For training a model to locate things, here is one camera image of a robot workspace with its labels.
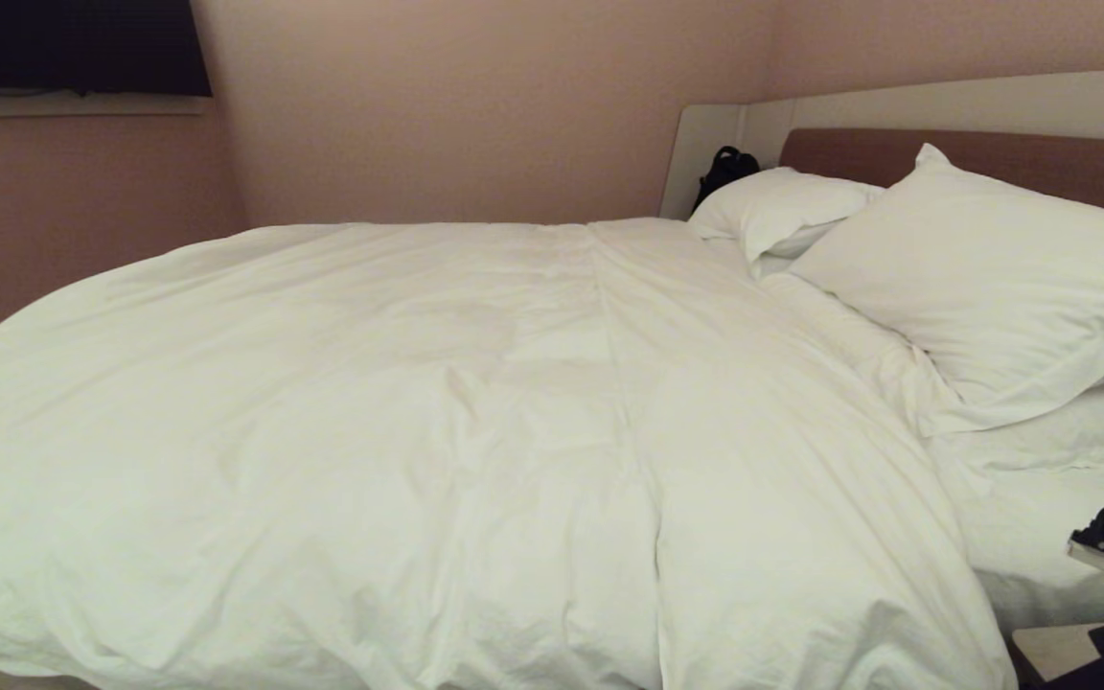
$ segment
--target wall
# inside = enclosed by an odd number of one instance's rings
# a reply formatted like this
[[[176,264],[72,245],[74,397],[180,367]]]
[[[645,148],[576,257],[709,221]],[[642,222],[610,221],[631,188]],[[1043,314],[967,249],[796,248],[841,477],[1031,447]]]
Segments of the wall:
[[[245,227],[214,113],[0,119],[0,320],[75,279]]]
[[[767,64],[769,99],[1104,70],[1104,0],[781,0]]]
[[[657,214],[774,0],[202,0],[254,224]]]

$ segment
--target television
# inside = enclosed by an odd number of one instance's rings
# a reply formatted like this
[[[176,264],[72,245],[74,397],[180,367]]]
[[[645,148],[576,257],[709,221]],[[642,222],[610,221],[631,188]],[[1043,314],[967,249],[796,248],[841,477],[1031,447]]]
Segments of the television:
[[[0,0],[0,91],[211,96],[190,0]]]

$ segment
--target nightstand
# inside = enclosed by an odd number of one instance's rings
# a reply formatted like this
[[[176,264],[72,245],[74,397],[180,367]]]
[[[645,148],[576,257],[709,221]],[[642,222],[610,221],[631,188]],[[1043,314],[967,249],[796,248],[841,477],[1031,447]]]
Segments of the nightstand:
[[[1087,636],[1093,628],[1104,628],[1104,623],[1017,629],[1012,633],[1011,652],[1020,681],[1049,690],[1103,687],[1104,672],[1100,665],[1093,665],[1086,672],[1079,671],[1101,659]]]

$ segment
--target brown headboard panel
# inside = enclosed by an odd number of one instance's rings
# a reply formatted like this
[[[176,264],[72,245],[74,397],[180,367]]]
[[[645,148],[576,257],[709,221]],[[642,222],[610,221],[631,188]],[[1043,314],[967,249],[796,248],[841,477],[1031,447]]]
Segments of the brown headboard panel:
[[[959,169],[1104,208],[1104,139],[983,131],[796,129],[781,164],[890,187],[914,170],[924,142]]]

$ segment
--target white headboard frame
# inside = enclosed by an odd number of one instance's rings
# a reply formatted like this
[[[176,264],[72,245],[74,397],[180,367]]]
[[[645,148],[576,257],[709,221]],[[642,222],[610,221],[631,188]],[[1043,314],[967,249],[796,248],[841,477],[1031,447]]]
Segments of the white headboard frame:
[[[661,217],[684,220],[722,146],[775,166],[793,129],[879,127],[1104,139],[1104,71],[983,78],[752,105],[690,105],[679,117]]]

